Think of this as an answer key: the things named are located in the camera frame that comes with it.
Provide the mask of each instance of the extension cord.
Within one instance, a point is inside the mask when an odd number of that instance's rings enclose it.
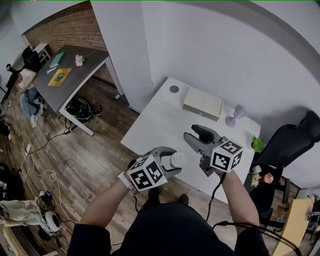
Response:
[[[26,156],[29,154],[30,149],[31,149],[31,145],[28,144],[28,146],[26,147],[25,152],[24,152],[24,154],[25,154]]]
[[[56,183],[57,183],[57,185],[58,185],[59,202],[60,202],[60,207],[61,207],[61,209],[63,210],[64,214],[68,217],[68,219],[69,219],[70,221],[72,221],[72,222],[75,223],[75,224],[79,224],[80,222],[75,221],[75,220],[73,220],[72,218],[70,218],[70,217],[68,216],[68,214],[66,213],[65,209],[62,207],[62,203],[61,203],[61,192],[60,192],[60,187],[59,187],[59,179],[58,179],[57,174],[56,174],[53,170],[47,169],[43,174],[38,174],[38,173],[35,171],[35,158],[34,158],[34,156],[33,156],[32,154],[28,154],[28,153],[26,152],[26,155],[25,155],[25,157],[24,157],[24,159],[23,159],[23,161],[22,161],[22,164],[21,164],[21,172],[23,171],[23,166],[24,166],[24,163],[25,163],[25,160],[26,160],[27,157],[28,157],[28,171],[27,171],[26,175],[24,175],[24,177],[28,177],[29,172],[30,172],[30,157],[32,157],[33,172],[34,172],[36,175],[38,175],[39,177],[42,177],[42,176],[44,176],[47,172],[52,172],[52,173],[49,175],[49,180],[50,180],[51,182],[55,182],[55,181],[56,181]],[[109,225],[107,225],[107,227],[109,227],[109,229],[110,229],[110,240],[111,240],[111,227],[110,227]],[[117,246],[117,245],[122,244],[122,242],[123,242],[123,240],[119,240],[119,241],[116,241],[116,242],[114,242],[114,243],[111,243],[111,245],[112,245],[112,246]]]

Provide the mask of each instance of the yellow book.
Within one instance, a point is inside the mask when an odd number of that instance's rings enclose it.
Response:
[[[58,69],[52,79],[50,80],[48,86],[61,86],[64,80],[67,78],[72,68],[60,68]]]

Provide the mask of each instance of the black shirt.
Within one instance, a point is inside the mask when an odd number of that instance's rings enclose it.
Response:
[[[69,256],[110,255],[108,230],[76,224]],[[221,242],[212,227],[191,207],[178,202],[142,210],[112,256],[269,256],[260,233],[252,228],[237,238],[233,251]]]

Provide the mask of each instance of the white wall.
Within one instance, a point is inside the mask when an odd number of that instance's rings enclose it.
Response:
[[[105,45],[129,104],[142,111],[153,96],[140,1],[92,1]]]
[[[316,1],[252,1],[294,28],[320,53],[320,6]]]
[[[25,47],[9,15],[2,16],[0,18],[0,86],[5,91],[7,91],[6,84],[12,74],[7,71],[6,65],[9,63],[12,64]]]
[[[11,3],[10,16],[18,32],[23,34],[38,22],[83,1],[19,1]]]
[[[143,2],[142,6],[155,84],[170,76],[220,96],[231,106],[245,106],[261,124],[265,140],[281,125],[297,124],[305,114],[303,107],[320,115],[318,81],[265,33],[221,12],[189,4]],[[314,160],[319,154],[317,144],[284,175],[301,187],[318,185],[319,165]]]

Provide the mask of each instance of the sneaker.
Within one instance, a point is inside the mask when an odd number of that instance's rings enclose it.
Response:
[[[39,107],[40,107],[40,109],[39,109],[38,115],[42,116],[42,114],[44,113],[44,105],[42,103],[40,103]]]
[[[36,127],[37,121],[38,121],[38,115],[37,115],[37,114],[33,114],[33,115],[31,116],[31,125],[32,125],[32,128],[35,128],[35,127]]]
[[[180,195],[178,202],[184,205],[188,205],[189,204],[189,197],[187,196],[187,194],[182,194]]]
[[[158,187],[153,187],[149,189],[148,191],[148,197],[149,199],[159,199],[159,188]]]

